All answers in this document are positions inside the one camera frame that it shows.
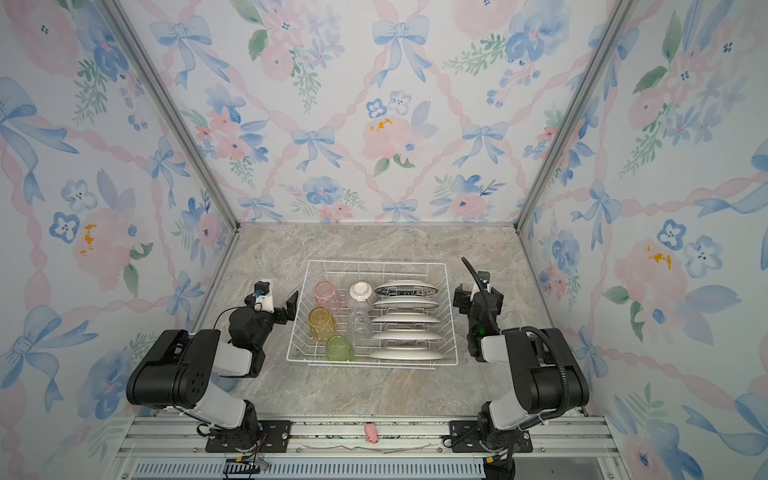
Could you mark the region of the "green rimmed plate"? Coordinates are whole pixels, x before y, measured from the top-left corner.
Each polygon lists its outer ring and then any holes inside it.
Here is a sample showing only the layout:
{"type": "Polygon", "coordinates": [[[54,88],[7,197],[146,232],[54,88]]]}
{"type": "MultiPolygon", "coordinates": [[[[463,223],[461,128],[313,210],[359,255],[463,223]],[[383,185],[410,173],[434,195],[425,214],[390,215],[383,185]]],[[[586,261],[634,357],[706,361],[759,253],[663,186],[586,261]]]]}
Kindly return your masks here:
{"type": "Polygon", "coordinates": [[[395,280],[375,287],[374,292],[379,297],[433,297],[439,293],[439,288],[420,280],[395,280]]]}

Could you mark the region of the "white plate red text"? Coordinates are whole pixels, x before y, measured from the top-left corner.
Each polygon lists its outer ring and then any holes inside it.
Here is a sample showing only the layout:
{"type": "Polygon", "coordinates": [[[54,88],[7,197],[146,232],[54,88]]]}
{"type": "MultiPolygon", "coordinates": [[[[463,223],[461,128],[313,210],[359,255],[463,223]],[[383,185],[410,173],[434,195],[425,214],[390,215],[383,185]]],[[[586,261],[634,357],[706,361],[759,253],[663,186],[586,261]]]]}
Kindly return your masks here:
{"type": "Polygon", "coordinates": [[[396,296],[380,299],[373,303],[375,309],[437,309],[440,304],[434,300],[421,297],[396,296]]]}

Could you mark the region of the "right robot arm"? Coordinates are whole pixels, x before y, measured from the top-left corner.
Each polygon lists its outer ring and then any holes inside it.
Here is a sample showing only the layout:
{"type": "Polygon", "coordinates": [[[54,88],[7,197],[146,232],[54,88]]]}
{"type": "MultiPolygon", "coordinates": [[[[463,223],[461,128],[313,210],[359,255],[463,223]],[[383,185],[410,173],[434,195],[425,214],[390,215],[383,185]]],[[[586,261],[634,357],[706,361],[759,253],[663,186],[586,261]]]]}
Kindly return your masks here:
{"type": "Polygon", "coordinates": [[[503,295],[492,287],[458,286],[453,306],[468,319],[467,347],[478,362],[509,367],[511,390],[478,414],[480,439],[495,445],[516,432],[587,405],[587,379],[562,332],[531,326],[502,330],[503,295]]]}

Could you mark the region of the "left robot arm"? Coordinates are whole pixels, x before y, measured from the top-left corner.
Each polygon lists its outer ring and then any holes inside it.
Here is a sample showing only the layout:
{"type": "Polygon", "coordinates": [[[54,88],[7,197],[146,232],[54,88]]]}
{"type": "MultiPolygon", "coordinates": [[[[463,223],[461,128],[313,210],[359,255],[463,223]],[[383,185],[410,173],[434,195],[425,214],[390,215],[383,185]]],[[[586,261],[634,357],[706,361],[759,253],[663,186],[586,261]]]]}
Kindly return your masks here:
{"type": "Polygon", "coordinates": [[[242,306],[229,309],[229,339],[218,328],[166,330],[132,372],[126,387],[130,404],[175,409],[209,427],[208,436],[245,437],[250,445],[262,430],[253,404],[215,384],[213,377],[255,378],[266,359],[265,343],[277,325],[296,318],[299,293],[285,305],[273,299],[272,282],[260,280],[242,306]]]}

